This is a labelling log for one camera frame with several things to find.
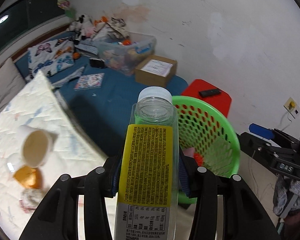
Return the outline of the white tissue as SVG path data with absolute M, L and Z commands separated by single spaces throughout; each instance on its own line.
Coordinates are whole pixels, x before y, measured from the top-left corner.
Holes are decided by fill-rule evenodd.
M 35 210 L 42 201 L 45 193 L 42 189 L 24 189 L 19 200 L 23 210 L 28 212 Z

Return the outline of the orange peel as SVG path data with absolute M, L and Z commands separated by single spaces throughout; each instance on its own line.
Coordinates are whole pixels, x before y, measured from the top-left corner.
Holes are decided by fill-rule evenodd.
M 41 189 L 43 178 L 38 168 L 22 166 L 13 175 L 13 178 L 26 189 Z

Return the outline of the red mesh net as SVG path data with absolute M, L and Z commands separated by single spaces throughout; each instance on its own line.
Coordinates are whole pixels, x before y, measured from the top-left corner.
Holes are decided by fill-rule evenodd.
M 201 154 L 194 153 L 193 158 L 194 158 L 194 160 L 196 161 L 196 163 L 199 167 L 204 165 L 204 158 Z

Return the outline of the clear bottle yellow label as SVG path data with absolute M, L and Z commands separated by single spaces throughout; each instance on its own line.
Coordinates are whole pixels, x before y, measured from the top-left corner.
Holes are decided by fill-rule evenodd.
M 178 205 L 177 109 L 168 90 L 143 89 L 132 107 L 121 164 L 115 239 L 174 239 Z

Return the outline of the red plastic stool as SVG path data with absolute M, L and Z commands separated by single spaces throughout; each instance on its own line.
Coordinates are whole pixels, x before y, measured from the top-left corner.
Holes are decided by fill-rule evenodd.
M 228 117 L 232 102 L 230 95 L 202 79 L 195 79 L 182 95 L 203 100 L 219 110 L 226 118 Z

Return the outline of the green plastic waste basket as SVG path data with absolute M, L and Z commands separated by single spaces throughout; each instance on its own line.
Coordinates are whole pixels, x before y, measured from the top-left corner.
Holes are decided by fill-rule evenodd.
M 180 154 L 194 147 L 204 158 L 203 167 L 230 178 L 239 169 L 240 145 L 227 118 L 210 104 L 190 96 L 173 96 L 178 111 Z

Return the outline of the black remote control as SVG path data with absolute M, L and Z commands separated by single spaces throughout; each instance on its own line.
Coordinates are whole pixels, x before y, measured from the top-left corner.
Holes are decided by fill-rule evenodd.
M 202 91 L 199 91 L 198 93 L 202 98 L 207 98 L 207 97 L 219 95 L 222 92 L 220 89 L 215 88 L 215 89 L 202 90 Z

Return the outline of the paper cup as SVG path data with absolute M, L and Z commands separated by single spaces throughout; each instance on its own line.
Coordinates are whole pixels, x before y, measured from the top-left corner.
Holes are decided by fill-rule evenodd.
M 21 125 L 17 128 L 17 138 L 21 143 L 20 154 L 24 163 L 31 168 L 38 168 L 46 163 L 58 134 Z

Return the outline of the brown cardboard box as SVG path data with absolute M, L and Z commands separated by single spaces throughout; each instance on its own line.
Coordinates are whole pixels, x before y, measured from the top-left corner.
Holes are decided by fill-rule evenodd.
M 177 72 L 177 65 L 175 60 L 151 55 L 135 67 L 135 81 L 146 86 L 166 88 Z

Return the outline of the colourful sticker book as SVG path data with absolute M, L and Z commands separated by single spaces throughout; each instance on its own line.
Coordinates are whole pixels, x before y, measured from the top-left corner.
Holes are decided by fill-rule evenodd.
M 74 90 L 100 88 L 102 86 L 103 78 L 104 73 L 82 75 L 78 79 Z

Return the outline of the clear plastic storage bin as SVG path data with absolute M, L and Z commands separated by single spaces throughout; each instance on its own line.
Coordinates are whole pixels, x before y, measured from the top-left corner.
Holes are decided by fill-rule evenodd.
M 132 75 L 134 68 L 152 55 L 157 39 L 152 35 L 130 33 L 130 45 L 119 42 L 96 42 L 99 57 L 106 67 L 117 70 L 125 75 Z

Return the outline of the cow plush toy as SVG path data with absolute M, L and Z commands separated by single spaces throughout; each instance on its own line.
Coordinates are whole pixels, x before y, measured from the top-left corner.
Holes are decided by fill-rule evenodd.
M 90 16 L 86 14 L 82 14 L 76 21 L 72 22 L 68 27 L 68 31 L 75 32 L 76 39 L 79 41 L 95 36 L 95 26 Z

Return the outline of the dark window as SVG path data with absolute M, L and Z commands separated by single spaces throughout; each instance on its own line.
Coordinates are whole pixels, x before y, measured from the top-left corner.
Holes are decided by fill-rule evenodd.
M 57 0 L 18 0 L 0 13 L 0 51 L 21 34 L 64 11 Z

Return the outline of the wall power socket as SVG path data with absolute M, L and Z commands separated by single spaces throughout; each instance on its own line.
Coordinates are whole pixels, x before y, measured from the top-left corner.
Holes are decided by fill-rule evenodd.
M 298 106 L 297 102 L 293 98 L 289 98 L 285 104 L 283 105 L 286 111 L 296 119 L 300 114 L 300 107 Z

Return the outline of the flower wall decoration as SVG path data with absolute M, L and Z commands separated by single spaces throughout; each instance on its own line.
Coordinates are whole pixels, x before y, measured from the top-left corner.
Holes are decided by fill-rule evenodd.
M 57 6 L 64 10 L 64 13 L 68 18 L 75 19 L 76 11 L 68 0 L 57 0 Z

